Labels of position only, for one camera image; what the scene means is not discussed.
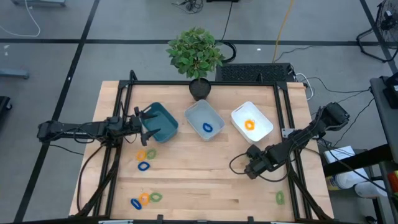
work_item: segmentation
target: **blue ring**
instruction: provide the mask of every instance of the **blue ring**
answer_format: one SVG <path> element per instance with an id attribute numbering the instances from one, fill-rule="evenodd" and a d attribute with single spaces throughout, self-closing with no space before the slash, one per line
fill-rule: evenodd
<path id="1" fill-rule="evenodd" d="M 211 125 L 208 124 L 208 123 L 203 123 L 202 128 L 203 128 L 203 130 L 205 130 L 207 133 L 210 133 L 210 132 L 213 131 L 213 127 L 211 127 Z"/>
<path id="2" fill-rule="evenodd" d="M 145 162 L 145 161 L 142 161 L 142 162 L 140 162 L 140 163 L 138 164 L 138 169 L 141 170 L 141 171 L 145 171 L 145 170 L 147 170 L 147 169 L 149 169 L 149 168 L 150 168 L 149 163 L 147 163 L 147 162 Z"/>
<path id="3" fill-rule="evenodd" d="M 137 210 L 141 210 L 142 209 L 142 205 L 141 203 L 139 203 L 139 201 L 135 198 L 131 199 L 131 204 L 132 206 L 134 206 L 134 208 L 136 208 Z"/>

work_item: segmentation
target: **orange ring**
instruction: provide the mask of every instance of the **orange ring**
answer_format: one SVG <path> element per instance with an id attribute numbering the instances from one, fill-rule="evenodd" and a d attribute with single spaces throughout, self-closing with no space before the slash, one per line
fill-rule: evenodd
<path id="1" fill-rule="evenodd" d="M 149 197 L 149 194 L 148 194 L 148 193 L 142 193 L 142 194 L 139 196 L 139 203 L 140 203 L 141 205 L 145 206 L 145 205 L 147 205 L 147 204 L 149 203 L 149 201 L 150 201 L 150 197 Z"/>
<path id="2" fill-rule="evenodd" d="M 246 130 L 248 131 L 252 131 L 254 130 L 254 121 L 252 120 L 247 120 L 244 122 L 244 127 L 246 128 Z"/>
<path id="3" fill-rule="evenodd" d="M 138 161 L 144 161 L 144 159 L 146 157 L 147 157 L 147 153 L 144 150 L 140 150 L 140 151 L 137 152 L 136 159 Z"/>

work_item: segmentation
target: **yellow cable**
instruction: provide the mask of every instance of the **yellow cable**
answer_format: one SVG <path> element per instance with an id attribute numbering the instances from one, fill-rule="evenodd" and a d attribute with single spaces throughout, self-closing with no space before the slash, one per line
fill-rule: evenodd
<path id="1" fill-rule="evenodd" d="M 279 43 L 279 40 L 280 40 L 280 36 L 282 35 L 282 29 L 284 28 L 285 23 L 286 23 L 286 20 L 287 20 L 287 17 L 289 16 L 290 11 L 292 10 L 293 3 L 294 3 L 294 0 L 290 0 L 289 9 L 288 9 L 287 12 L 286 12 L 284 22 L 282 23 L 282 26 L 281 26 L 280 29 L 279 29 L 279 34 L 278 34 L 278 38 L 277 38 L 276 44 L 275 44 L 274 57 L 272 58 L 272 63 L 275 62 L 276 54 L 277 54 L 277 52 L 278 52 L 278 43 Z"/>

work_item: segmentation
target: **green plant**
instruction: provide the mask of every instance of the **green plant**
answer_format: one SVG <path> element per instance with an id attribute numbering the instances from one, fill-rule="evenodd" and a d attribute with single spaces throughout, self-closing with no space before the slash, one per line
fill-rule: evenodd
<path id="1" fill-rule="evenodd" d="M 187 74 L 187 78 L 200 79 L 206 77 L 207 72 L 214 71 L 216 65 L 223 66 L 224 56 L 217 49 L 215 39 L 202 28 L 192 28 L 183 31 L 181 36 L 169 41 L 170 49 L 166 51 L 172 58 L 171 65 L 178 68 L 180 74 Z"/>

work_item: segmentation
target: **potted plant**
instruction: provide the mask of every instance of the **potted plant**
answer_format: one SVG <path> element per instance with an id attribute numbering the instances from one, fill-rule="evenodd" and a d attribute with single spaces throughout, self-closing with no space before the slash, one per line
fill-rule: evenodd
<path id="1" fill-rule="evenodd" d="M 189 90 L 195 100 L 206 99 L 211 90 L 210 82 L 205 79 L 208 72 L 215 70 L 224 56 L 220 49 L 216 48 L 215 39 L 209 32 L 202 28 L 192 28 L 183 31 L 175 40 L 169 41 L 170 49 L 166 51 L 172 58 L 174 65 L 180 74 L 187 74 L 187 78 L 195 79 L 189 84 Z"/>

